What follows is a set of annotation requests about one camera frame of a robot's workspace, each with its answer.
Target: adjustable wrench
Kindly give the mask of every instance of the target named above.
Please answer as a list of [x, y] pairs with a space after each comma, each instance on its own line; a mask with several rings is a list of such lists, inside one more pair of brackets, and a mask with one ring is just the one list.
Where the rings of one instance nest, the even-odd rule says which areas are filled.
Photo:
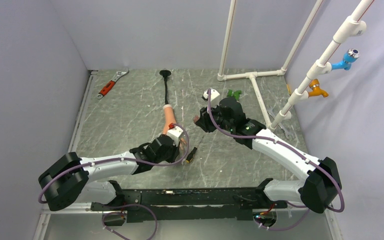
[[[275, 113], [273, 112], [273, 107], [272, 106], [268, 106], [267, 107], [267, 112], [268, 114], [273, 118], [275, 119], [276, 115]], [[289, 130], [286, 129], [286, 127], [279, 122], [279, 127], [283, 130], [283, 132], [285, 133], [285, 136], [287, 139], [289, 140], [293, 140], [294, 139], [294, 134], [292, 132], [290, 132]]]

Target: green valve handle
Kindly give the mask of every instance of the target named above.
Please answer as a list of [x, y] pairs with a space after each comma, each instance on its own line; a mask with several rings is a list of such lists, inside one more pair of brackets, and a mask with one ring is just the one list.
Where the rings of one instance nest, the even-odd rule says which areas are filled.
[[239, 101], [239, 96], [241, 95], [241, 93], [242, 93], [241, 90], [233, 91], [229, 89], [229, 91], [227, 91], [227, 97], [234, 97], [236, 101]]

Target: faucet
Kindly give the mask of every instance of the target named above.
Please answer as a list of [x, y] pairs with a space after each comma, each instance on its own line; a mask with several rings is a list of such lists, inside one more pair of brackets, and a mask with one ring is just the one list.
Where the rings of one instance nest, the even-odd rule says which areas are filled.
[[308, 86], [312, 90], [312, 91], [308, 92], [308, 97], [315, 97], [315, 96], [322, 95], [323, 98], [326, 98], [327, 96], [329, 96], [329, 94], [325, 90], [320, 88], [320, 83], [319, 83], [319, 80], [317, 78], [312, 80]]
[[357, 49], [348, 49], [343, 55], [342, 61], [338, 63], [332, 63], [332, 70], [345, 69], [350, 70], [351, 63], [355, 62], [360, 57]]

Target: blue faucet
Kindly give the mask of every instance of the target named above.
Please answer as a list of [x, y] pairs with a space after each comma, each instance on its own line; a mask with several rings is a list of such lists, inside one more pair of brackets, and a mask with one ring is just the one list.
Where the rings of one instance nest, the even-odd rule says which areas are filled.
[[351, 63], [354, 63], [360, 57], [357, 49], [349, 49], [338, 63], [332, 63], [332, 70], [345, 69], [350, 70]]

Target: yellow and black screwdriver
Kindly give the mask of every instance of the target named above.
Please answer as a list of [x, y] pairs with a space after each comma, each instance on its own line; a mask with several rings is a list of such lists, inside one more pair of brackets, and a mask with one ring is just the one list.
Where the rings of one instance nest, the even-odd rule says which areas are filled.
[[198, 142], [198, 144], [196, 145], [196, 147], [194, 147], [194, 148], [192, 149], [192, 151], [190, 151], [190, 153], [187, 155], [185, 161], [186, 161], [188, 164], [190, 164], [190, 163], [192, 162], [192, 160], [194, 160], [195, 153], [196, 153], [197, 150], [198, 150], [197, 147], [198, 147], [198, 146], [200, 145], [200, 143], [203, 141], [204, 136], [202, 136], [201, 140]]

